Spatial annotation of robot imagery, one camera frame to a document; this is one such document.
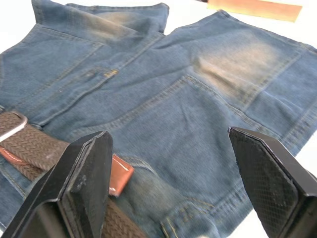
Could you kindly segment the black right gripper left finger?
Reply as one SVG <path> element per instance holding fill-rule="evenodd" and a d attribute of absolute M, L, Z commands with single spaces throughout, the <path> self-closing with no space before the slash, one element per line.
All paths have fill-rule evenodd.
<path fill-rule="evenodd" d="M 99 238 L 108 200 L 113 140 L 99 131 L 72 142 L 35 184 L 4 238 Z"/>

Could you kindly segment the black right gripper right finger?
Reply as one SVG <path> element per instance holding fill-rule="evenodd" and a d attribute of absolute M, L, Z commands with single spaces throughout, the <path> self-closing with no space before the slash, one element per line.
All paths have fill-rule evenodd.
<path fill-rule="evenodd" d="M 317 178 L 277 139 L 228 130 L 246 193 L 270 238 L 317 236 Z"/>

